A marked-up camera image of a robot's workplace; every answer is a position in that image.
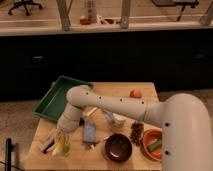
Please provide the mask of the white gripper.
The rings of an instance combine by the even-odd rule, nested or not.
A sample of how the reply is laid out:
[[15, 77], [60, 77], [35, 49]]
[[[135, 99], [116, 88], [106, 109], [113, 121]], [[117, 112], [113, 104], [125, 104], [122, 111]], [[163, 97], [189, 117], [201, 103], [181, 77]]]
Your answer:
[[[64, 112], [60, 116], [57, 122], [57, 128], [60, 131], [57, 131], [54, 136], [54, 141], [56, 143], [61, 142], [63, 139], [63, 133], [73, 133], [78, 127], [80, 123], [80, 118], [83, 114], [83, 109], [67, 105], [64, 109]], [[70, 134], [65, 134], [65, 145], [70, 146]]]

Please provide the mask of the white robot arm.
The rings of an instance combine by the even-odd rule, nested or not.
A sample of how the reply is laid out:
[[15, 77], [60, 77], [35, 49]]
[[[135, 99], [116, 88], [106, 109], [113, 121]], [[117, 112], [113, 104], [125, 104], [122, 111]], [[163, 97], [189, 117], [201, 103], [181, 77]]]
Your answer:
[[208, 110], [197, 97], [179, 93], [164, 102], [100, 95], [88, 86], [67, 92], [67, 105], [57, 122], [72, 133], [87, 106], [98, 107], [162, 129], [162, 171], [213, 171], [213, 136]]

